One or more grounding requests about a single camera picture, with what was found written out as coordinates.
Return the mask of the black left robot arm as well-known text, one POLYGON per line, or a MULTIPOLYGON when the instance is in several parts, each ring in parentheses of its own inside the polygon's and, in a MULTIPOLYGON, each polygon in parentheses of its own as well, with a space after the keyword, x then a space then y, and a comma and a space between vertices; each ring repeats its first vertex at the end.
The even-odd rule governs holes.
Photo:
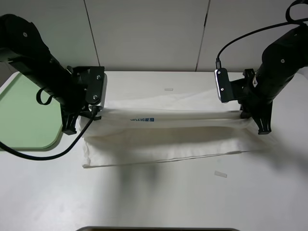
POLYGON ((79 116, 100 120, 107 76, 103 66, 63 67, 43 42, 32 22, 5 14, 0 17, 0 60, 26 76, 39 90, 36 101, 61 107, 62 131, 76 133, 79 116))

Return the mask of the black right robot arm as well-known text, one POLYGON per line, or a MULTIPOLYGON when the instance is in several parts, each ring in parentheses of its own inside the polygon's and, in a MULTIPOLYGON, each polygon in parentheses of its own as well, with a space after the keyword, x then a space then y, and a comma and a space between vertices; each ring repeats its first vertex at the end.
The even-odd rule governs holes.
POLYGON ((308 26, 301 24, 270 44, 262 53, 256 72, 246 69, 244 78, 232 82, 235 100, 241 104, 241 118, 253 118, 258 133, 271 132, 273 100, 308 65, 308 26))

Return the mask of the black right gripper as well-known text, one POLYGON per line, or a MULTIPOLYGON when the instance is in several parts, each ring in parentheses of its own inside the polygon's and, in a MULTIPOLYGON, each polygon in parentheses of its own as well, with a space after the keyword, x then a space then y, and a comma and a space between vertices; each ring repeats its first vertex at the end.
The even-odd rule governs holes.
POLYGON ((268 103, 262 96, 255 93, 253 69, 245 69, 244 78, 231 82, 232 92, 235 99, 241 105, 241 119, 253 118, 258 126, 258 135, 271 133, 272 103, 268 103))

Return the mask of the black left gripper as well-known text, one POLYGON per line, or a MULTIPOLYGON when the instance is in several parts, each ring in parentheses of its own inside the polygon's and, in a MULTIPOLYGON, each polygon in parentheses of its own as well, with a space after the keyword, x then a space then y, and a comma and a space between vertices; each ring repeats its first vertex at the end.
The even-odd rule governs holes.
POLYGON ((65 92, 68 102, 61 104, 62 132, 66 135, 74 135, 76 131, 76 120, 78 116, 88 119, 101 120, 101 116, 97 116, 97 112, 93 113, 93 107, 90 111, 86 103, 86 92, 88 88, 88 75, 92 66, 67 67, 67 71, 71 74, 69 90, 65 92))

